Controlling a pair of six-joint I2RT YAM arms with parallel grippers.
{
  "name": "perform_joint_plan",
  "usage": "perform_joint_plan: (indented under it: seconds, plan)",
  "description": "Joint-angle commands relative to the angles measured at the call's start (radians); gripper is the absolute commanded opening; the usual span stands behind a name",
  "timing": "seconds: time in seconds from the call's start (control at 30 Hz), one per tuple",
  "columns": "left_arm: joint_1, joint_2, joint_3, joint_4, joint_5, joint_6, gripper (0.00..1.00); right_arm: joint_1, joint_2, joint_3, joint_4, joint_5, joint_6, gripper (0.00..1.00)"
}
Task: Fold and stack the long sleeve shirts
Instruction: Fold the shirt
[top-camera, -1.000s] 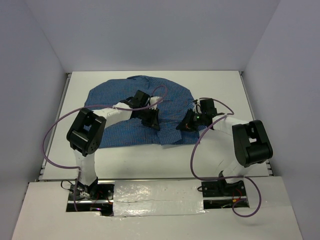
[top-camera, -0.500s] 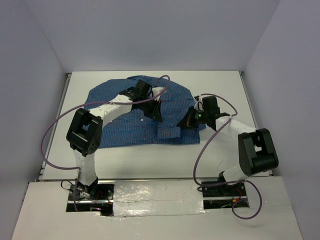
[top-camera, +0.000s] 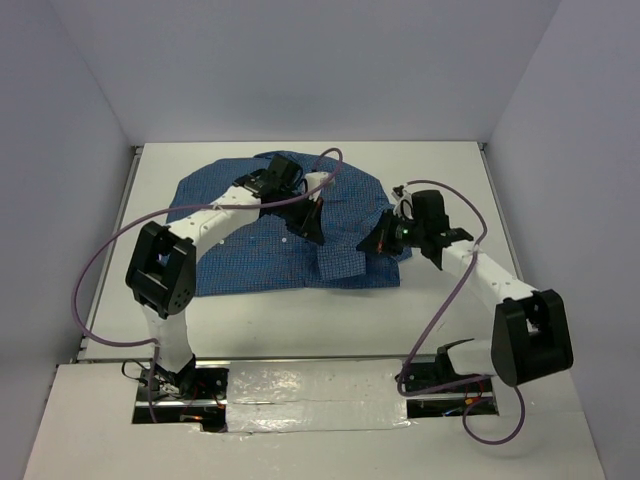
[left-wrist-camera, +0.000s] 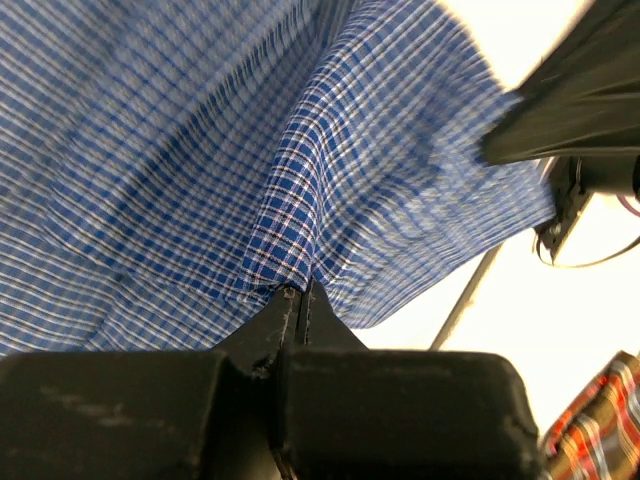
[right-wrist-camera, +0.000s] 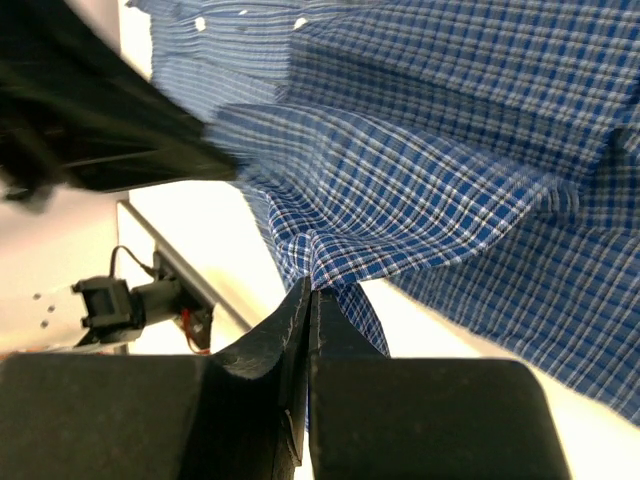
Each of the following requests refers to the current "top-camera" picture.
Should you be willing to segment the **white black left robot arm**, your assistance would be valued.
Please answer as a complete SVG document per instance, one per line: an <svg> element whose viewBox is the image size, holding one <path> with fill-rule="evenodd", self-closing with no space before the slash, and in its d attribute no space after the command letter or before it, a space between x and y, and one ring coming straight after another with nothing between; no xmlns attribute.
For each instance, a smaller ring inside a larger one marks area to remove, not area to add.
<svg viewBox="0 0 640 480"><path fill-rule="evenodd" d="M186 217L141 228L125 283L159 342L155 371L171 397L184 398L196 385L186 308L196 293L197 262L264 215L283 219L291 233L322 245L320 192L331 181L329 172L304 174L298 164L276 155L268 167L237 178L219 198Z"/></svg>

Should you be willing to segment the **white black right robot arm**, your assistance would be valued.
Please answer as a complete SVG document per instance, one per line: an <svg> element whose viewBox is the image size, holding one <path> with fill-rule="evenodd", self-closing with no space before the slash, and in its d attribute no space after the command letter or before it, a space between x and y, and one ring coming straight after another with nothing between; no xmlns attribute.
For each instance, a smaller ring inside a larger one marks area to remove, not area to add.
<svg viewBox="0 0 640 480"><path fill-rule="evenodd" d="M573 366L566 309L555 290L538 290L519 280L483 252L479 240L465 229L451 227L439 191L411 193L398 186L393 196L396 206L381 214L358 250L384 256L419 250L457 280L437 319L467 289L493 320L489 338L466 338L438 349L434 375L442 389L456 391L477 376L498 377L515 387Z"/></svg>

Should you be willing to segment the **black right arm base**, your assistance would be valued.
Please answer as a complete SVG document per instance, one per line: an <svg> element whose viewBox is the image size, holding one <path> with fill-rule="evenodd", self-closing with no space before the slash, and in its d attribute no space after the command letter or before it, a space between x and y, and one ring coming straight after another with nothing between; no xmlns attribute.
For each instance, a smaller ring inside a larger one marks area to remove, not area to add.
<svg viewBox="0 0 640 480"><path fill-rule="evenodd" d="M413 361L402 381L402 390L411 420L458 417L469 406L471 415L498 413L491 380L456 374L443 355Z"/></svg>

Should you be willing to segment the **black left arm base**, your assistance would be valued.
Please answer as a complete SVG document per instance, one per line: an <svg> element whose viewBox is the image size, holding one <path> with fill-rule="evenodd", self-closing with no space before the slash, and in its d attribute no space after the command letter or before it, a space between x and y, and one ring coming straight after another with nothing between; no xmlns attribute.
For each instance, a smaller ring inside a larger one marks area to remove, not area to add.
<svg viewBox="0 0 640 480"><path fill-rule="evenodd" d="M197 367L185 386L175 386L138 360L124 360L120 373L136 383L134 425L198 424L206 432L227 430L229 369Z"/></svg>

